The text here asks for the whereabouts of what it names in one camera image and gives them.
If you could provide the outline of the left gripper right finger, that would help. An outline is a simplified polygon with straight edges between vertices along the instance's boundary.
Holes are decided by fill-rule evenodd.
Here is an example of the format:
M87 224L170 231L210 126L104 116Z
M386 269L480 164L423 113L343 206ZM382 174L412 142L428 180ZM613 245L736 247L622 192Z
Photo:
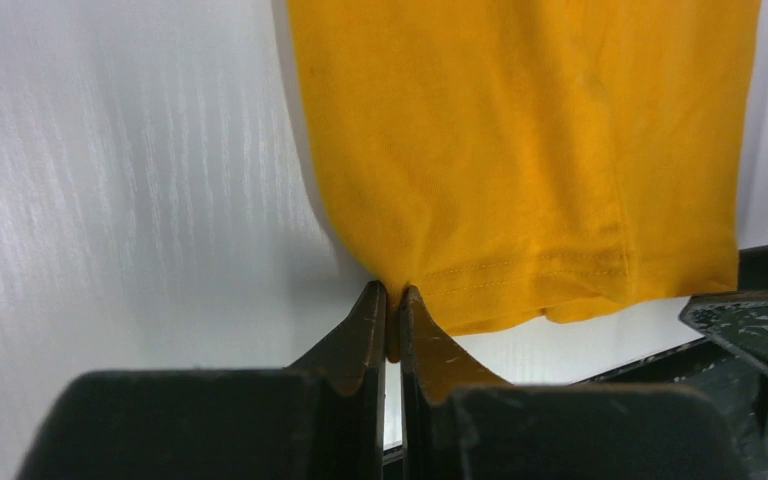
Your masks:
M685 385L514 385L432 319L398 309L408 479L745 479L724 418Z

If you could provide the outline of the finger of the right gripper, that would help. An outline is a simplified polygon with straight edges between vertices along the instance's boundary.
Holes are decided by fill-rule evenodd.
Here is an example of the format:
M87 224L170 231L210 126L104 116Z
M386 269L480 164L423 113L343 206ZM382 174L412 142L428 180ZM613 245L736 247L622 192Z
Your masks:
M768 377L768 290L692 297L679 320Z

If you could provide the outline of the yellow t-shirt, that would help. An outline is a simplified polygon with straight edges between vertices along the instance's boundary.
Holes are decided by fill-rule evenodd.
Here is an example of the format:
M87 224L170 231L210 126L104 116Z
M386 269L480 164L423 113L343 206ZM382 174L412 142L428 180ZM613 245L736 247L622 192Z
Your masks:
M732 291L757 1L291 1L318 189L452 336Z

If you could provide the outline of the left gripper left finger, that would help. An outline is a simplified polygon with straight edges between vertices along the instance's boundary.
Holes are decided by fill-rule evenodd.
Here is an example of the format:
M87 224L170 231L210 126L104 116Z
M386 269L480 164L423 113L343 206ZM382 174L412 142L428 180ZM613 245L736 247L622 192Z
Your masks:
M387 294L278 369L95 371L57 398L22 479L379 479Z

